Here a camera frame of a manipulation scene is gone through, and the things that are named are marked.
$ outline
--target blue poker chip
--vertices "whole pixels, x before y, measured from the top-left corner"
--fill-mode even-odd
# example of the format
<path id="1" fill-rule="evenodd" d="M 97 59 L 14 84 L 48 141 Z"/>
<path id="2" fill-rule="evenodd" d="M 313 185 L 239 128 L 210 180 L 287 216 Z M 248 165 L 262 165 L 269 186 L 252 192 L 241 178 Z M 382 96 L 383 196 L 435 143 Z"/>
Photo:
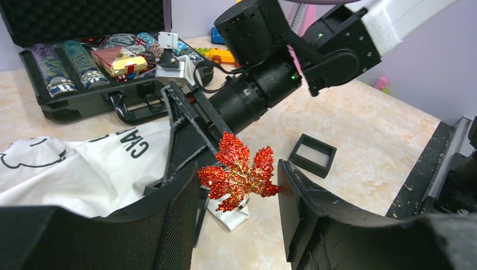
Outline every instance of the blue poker chip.
<path id="1" fill-rule="evenodd" d="M 57 97 L 59 95 L 64 95 L 67 93 L 74 93 L 78 91 L 77 88 L 72 84 L 60 84 L 49 90 L 49 95 L 51 97 Z"/>

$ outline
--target case lid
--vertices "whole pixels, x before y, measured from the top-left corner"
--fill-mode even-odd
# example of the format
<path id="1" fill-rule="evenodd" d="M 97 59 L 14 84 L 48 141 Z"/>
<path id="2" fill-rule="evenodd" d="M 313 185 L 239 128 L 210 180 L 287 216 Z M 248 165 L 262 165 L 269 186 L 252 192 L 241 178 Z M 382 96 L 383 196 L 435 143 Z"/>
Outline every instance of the case lid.
<path id="1" fill-rule="evenodd" d="M 170 0 L 0 0 L 8 32 L 24 48 L 117 33 L 170 31 L 169 9 Z"/>

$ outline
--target cable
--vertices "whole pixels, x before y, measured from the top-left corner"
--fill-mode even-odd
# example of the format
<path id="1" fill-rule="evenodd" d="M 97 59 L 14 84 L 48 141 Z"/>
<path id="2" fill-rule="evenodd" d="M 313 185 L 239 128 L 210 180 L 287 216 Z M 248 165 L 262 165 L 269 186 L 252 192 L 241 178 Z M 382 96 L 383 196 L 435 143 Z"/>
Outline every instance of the cable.
<path id="1" fill-rule="evenodd" d="M 235 75 L 235 74 L 241 74 L 241 73 L 245 73 L 248 71 L 249 68 L 245 68 L 245 67 L 239 67 L 238 69 L 234 69 L 232 71 L 227 71 L 225 70 L 222 66 L 220 66 L 218 63 L 216 62 L 212 62 L 210 60 L 206 60 L 206 61 L 202 61 L 202 62 L 199 62 L 196 66 L 195 66 L 195 69 L 193 71 L 193 78 L 194 78 L 194 82 L 197 84 L 198 88 L 200 89 L 200 91 L 204 92 L 204 93 L 207 93 L 207 94 L 213 94 L 217 91 L 219 91 L 221 88 L 219 89 L 214 89 L 214 90 L 209 90 L 209 89 L 205 89 L 199 82 L 199 80 L 197 79 L 197 69 L 200 68 L 200 67 L 203 67 L 203 66 L 213 66 L 214 68 L 218 68 L 220 71 L 224 72 L 225 74 L 228 74 L 228 75 Z"/>

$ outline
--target blue lego brick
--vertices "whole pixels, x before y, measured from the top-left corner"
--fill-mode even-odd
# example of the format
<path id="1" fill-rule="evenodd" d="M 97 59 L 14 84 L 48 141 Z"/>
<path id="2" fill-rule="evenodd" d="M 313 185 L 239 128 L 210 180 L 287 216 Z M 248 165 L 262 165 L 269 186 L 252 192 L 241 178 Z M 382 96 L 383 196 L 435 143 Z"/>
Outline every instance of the blue lego brick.
<path id="1" fill-rule="evenodd" d="M 211 40 L 212 43 L 225 44 L 225 42 L 223 41 L 222 36 L 219 34 L 219 31 L 217 31 L 217 28 L 215 28 L 215 27 L 212 27 L 211 37 L 212 37 L 212 40 Z"/>

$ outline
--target poker chip stack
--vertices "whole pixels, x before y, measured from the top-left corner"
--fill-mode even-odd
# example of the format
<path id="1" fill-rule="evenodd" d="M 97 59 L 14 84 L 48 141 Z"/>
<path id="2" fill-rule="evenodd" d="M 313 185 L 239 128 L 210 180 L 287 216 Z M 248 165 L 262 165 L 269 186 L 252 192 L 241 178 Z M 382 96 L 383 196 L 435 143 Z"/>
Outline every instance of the poker chip stack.
<path id="1" fill-rule="evenodd" d="M 187 55 L 194 65 L 205 61 L 205 58 L 194 51 L 189 45 L 182 41 L 177 42 L 177 49 L 174 50 L 174 54 L 177 56 Z"/>
<path id="2" fill-rule="evenodd" d="M 78 91 L 55 49 L 45 44 L 36 44 L 31 52 L 51 97 Z"/>
<path id="3" fill-rule="evenodd" d="M 63 44 L 63 51 L 86 89 L 89 90 L 109 84 L 108 79 L 101 73 L 88 51 L 83 48 L 80 42 L 75 40 L 65 42 Z"/>
<path id="4" fill-rule="evenodd" d="M 160 60 L 161 55 L 164 52 L 164 48 L 161 48 L 158 40 L 145 32 L 139 33 L 139 35 L 137 35 L 135 44 L 144 46 L 146 50 L 152 52 L 157 62 Z"/>

